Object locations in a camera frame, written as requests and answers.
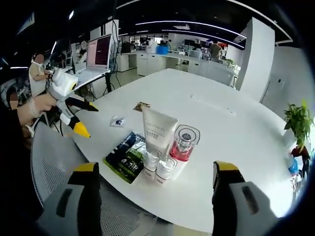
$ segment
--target pink bottle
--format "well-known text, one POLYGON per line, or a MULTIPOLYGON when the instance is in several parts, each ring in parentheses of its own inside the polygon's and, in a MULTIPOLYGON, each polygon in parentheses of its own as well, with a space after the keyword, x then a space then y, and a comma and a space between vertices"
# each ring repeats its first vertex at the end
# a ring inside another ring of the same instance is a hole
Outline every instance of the pink bottle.
POLYGON ((174 143, 169 155, 177 160, 173 179, 176 179, 189 161, 193 148, 200 140, 200 131, 188 125, 179 125, 175 130, 174 143))

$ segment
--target round white table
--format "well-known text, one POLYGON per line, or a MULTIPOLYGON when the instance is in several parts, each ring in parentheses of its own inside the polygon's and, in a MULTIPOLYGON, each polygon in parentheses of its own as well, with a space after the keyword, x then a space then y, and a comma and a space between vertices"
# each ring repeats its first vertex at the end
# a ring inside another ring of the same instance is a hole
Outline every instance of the round white table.
POLYGON ((186 228, 211 233, 213 229, 213 162, 231 162, 246 181, 270 199, 271 210, 283 216, 292 201, 287 149, 282 138, 285 122, 272 111, 228 86, 179 70, 166 69, 127 84, 95 102, 99 112, 79 111, 90 139, 74 140, 100 174, 120 193, 150 213, 186 228), (176 181, 160 187, 142 173, 128 184, 111 171, 103 158, 132 130, 144 134, 138 102, 201 132, 199 145, 176 181), (114 116, 124 127, 109 126, 114 116))

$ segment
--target small card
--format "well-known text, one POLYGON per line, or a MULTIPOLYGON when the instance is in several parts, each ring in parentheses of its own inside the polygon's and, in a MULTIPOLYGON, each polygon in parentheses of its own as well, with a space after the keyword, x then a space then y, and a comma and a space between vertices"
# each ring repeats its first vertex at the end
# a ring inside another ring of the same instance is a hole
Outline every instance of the small card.
POLYGON ((148 103, 139 102, 139 103, 137 104, 137 106, 135 106, 135 108, 133 108, 133 109, 136 110, 136 111, 142 112, 141 106, 145 106, 145 107, 147 107, 147 108, 150 108, 150 107, 151 107, 151 105, 148 104, 148 103))

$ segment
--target hand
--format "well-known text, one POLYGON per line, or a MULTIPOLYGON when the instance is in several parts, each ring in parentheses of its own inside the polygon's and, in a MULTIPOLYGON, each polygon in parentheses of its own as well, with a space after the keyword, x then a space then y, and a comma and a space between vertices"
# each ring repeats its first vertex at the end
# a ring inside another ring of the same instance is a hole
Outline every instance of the hand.
POLYGON ((34 98, 35 106, 38 111, 49 111, 52 106, 56 105, 56 99, 49 93, 34 98))

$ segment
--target laptop screen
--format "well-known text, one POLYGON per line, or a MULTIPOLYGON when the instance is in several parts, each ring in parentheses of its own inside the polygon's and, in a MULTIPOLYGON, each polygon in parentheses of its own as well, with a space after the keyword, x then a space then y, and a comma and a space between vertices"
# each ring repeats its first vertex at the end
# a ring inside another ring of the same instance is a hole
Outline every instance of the laptop screen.
POLYGON ((111 35, 88 43, 87 66, 107 67, 109 63, 111 35))

